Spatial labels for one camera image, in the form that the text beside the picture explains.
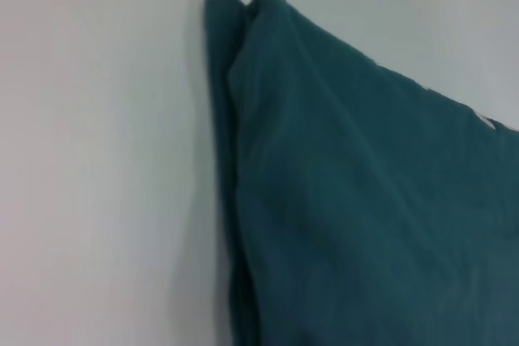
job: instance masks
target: teal cloth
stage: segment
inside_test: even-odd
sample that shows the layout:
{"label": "teal cloth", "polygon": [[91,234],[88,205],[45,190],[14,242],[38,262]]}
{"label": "teal cloth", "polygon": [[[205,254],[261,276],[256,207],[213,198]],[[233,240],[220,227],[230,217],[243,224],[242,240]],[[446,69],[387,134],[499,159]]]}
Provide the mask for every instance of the teal cloth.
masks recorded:
{"label": "teal cloth", "polygon": [[234,344],[519,345],[519,133],[285,0],[205,27]]}

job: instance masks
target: white background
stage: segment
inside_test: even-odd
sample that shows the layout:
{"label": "white background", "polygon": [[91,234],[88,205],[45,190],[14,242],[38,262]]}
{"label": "white background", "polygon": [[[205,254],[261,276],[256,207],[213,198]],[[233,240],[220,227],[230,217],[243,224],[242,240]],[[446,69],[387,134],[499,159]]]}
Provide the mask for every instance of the white background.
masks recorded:
{"label": "white background", "polygon": [[[517,0],[289,1],[519,126]],[[201,2],[0,0],[2,346],[230,344]]]}

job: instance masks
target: white wall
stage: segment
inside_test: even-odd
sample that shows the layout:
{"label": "white wall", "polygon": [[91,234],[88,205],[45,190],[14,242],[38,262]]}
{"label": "white wall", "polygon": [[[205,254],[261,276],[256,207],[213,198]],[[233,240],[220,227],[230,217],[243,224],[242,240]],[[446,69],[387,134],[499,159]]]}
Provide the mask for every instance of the white wall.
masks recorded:
{"label": "white wall", "polygon": [[[519,126],[517,0],[290,0]],[[228,345],[201,0],[0,0],[0,344]]]}

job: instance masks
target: pillowcase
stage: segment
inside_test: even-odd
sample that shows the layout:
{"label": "pillowcase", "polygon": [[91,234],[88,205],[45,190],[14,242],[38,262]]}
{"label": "pillowcase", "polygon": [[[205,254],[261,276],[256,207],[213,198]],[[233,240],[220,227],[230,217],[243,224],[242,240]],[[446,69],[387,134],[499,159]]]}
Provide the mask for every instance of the pillowcase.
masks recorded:
{"label": "pillowcase", "polygon": [[519,133],[285,0],[206,0],[235,344],[519,344]]}

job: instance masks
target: teal fabric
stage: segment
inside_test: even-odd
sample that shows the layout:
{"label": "teal fabric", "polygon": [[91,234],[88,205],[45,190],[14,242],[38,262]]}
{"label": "teal fabric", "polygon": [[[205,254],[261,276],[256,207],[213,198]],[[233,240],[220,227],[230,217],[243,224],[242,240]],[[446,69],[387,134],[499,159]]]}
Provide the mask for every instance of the teal fabric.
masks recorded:
{"label": "teal fabric", "polygon": [[205,27],[234,344],[519,345],[519,133],[285,0]]}

